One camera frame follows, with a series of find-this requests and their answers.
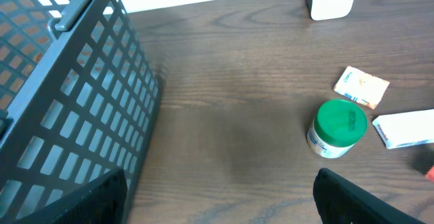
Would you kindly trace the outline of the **orange snack bar wrapper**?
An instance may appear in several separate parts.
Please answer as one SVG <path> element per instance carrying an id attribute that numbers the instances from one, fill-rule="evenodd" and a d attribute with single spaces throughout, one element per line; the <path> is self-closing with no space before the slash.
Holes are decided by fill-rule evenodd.
<path id="1" fill-rule="evenodd" d="M 434 182 L 434 166 L 430 167 L 427 172 L 424 174 L 424 177 L 431 181 Z"/>

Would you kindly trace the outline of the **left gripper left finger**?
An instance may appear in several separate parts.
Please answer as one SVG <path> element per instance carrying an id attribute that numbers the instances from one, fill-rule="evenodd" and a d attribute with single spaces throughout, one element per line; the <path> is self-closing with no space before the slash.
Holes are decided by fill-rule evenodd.
<path id="1" fill-rule="evenodd" d="M 22 219 L 21 224 L 108 224 L 122 222 L 127 183 L 116 168 Z"/>

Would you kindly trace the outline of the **green lidded jar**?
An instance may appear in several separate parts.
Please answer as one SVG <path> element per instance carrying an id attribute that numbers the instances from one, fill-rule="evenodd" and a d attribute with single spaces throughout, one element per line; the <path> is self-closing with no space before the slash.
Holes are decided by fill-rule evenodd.
<path id="1" fill-rule="evenodd" d="M 364 136 L 368 120 L 364 111 L 347 100 L 323 103 L 307 132 L 307 143 L 328 159 L 343 156 Z"/>

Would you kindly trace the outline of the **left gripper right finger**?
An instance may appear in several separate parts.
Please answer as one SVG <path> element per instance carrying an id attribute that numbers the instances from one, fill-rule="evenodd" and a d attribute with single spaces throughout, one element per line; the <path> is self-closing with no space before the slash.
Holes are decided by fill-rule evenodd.
<path id="1" fill-rule="evenodd" d="M 313 198 L 323 223 L 420 223 L 327 168 L 315 177 Z"/>

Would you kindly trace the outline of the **small orange box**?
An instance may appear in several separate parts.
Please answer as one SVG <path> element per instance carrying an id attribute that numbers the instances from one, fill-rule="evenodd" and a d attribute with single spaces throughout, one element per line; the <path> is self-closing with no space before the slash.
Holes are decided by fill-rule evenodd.
<path id="1" fill-rule="evenodd" d="M 333 91 L 356 103 L 375 109 L 389 84 L 389 81 L 348 66 L 336 82 Z"/>

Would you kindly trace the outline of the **white green box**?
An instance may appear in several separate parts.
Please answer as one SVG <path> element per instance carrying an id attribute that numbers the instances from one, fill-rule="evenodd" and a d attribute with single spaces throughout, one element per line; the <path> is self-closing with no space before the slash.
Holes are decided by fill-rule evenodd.
<path id="1" fill-rule="evenodd" d="M 433 110 L 380 115 L 372 122 L 387 149 L 433 143 Z"/>

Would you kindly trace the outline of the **grey plastic basket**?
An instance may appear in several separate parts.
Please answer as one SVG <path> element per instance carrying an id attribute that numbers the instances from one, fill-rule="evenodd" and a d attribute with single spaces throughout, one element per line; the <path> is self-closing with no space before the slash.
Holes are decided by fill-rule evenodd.
<path id="1" fill-rule="evenodd" d="M 120 168 L 125 223 L 160 101 L 121 0 L 1 0 L 1 222 Z"/>

